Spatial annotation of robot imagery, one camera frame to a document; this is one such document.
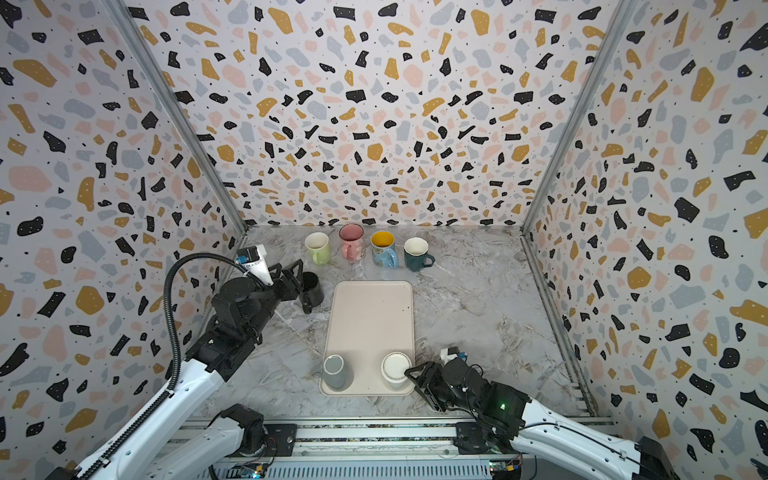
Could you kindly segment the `black mug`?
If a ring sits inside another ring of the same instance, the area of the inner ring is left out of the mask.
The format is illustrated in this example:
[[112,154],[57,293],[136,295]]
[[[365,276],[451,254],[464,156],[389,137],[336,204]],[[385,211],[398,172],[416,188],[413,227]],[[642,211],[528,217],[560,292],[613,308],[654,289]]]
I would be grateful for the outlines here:
[[303,312],[311,314],[324,301],[325,295],[319,277],[310,271],[302,273],[302,291],[299,295]]

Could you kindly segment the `white mug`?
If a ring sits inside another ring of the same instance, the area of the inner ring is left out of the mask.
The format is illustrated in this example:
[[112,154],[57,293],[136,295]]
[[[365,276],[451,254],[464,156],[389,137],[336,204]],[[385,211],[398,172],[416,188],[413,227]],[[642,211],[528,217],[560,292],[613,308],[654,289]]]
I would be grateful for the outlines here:
[[407,382],[405,372],[411,367],[411,360],[405,353],[391,352],[383,358],[380,370],[392,389],[400,389]]

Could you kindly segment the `light green mug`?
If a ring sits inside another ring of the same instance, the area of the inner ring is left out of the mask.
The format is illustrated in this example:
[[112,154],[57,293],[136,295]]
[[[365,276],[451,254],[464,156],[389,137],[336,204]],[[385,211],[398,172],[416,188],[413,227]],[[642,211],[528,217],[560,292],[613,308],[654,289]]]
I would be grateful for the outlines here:
[[305,248],[315,265],[327,265],[331,261],[331,245],[327,234],[313,232],[304,241]]

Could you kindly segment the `pink mug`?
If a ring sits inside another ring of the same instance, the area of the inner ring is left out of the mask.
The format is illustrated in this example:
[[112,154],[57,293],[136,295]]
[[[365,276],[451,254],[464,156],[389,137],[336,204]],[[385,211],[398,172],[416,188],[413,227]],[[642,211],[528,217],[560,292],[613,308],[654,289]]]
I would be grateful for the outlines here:
[[339,231],[342,242],[341,255],[349,262],[357,262],[364,257],[364,229],[358,224],[347,224]]

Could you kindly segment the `light blue mug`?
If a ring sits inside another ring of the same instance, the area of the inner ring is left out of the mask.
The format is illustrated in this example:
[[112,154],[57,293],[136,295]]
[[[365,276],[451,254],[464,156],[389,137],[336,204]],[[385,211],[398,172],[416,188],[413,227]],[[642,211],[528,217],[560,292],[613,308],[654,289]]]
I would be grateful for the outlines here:
[[388,231],[378,231],[371,237],[373,262],[381,268],[396,269],[399,260],[395,251],[395,236]]

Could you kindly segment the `dark green mug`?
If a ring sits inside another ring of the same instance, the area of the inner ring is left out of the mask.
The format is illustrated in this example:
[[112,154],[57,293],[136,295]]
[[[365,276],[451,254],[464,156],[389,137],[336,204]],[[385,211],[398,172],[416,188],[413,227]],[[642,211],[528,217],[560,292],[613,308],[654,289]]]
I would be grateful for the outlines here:
[[409,238],[404,243],[404,258],[406,268],[414,273],[435,264],[435,257],[429,253],[429,244],[420,237]]

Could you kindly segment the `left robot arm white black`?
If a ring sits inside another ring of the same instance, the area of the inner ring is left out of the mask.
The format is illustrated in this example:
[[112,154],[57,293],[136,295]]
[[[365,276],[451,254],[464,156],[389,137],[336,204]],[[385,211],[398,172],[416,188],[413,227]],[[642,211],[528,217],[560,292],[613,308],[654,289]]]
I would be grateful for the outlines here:
[[[176,275],[198,259],[220,261],[240,271],[214,295],[211,324],[184,351],[172,306]],[[102,447],[72,468],[57,467],[51,479],[181,479],[195,475],[231,454],[273,456],[279,443],[269,434],[262,414],[235,404],[197,437],[159,458],[157,455],[191,414],[224,385],[263,342],[263,330],[283,302],[304,290],[304,263],[267,265],[259,247],[238,251],[235,258],[200,252],[182,257],[168,271],[163,311],[172,351],[170,374],[130,422]]]

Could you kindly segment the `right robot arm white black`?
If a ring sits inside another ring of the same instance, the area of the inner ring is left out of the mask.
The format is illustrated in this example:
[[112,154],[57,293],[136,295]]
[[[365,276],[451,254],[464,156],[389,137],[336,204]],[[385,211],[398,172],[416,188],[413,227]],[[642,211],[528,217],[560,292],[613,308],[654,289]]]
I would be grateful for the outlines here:
[[433,410],[470,415],[456,427],[461,454],[530,454],[591,479],[678,477],[658,441],[621,439],[573,421],[512,386],[485,379],[461,358],[425,362],[404,375]]

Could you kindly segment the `grey mug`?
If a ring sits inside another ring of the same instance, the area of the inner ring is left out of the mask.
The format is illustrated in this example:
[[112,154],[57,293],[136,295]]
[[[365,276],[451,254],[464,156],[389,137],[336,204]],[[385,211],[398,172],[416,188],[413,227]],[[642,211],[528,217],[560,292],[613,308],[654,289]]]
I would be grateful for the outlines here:
[[353,383],[354,372],[350,363],[340,354],[331,354],[322,365],[322,380],[333,392],[342,392]]

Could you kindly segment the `beige serving tray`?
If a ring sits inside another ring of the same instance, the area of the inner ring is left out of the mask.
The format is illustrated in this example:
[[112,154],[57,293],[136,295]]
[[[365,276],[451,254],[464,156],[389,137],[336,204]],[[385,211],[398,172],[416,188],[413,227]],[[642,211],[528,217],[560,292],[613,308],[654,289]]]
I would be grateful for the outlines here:
[[406,396],[414,384],[392,389],[381,375],[381,362],[391,352],[415,360],[413,288],[407,281],[343,281],[333,294],[323,362],[331,354],[342,355],[354,372],[351,386],[331,391],[322,380],[326,396]]

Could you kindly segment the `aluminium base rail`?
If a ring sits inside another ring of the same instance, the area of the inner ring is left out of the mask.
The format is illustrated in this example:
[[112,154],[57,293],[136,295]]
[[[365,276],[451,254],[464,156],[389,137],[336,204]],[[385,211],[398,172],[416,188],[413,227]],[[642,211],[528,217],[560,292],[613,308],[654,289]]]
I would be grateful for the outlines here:
[[[336,419],[269,422],[273,456],[231,454],[181,479],[591,479],[530,454],[461,454],[456,427],[466,418]],[[184,425],[163,458],[207,427]]]

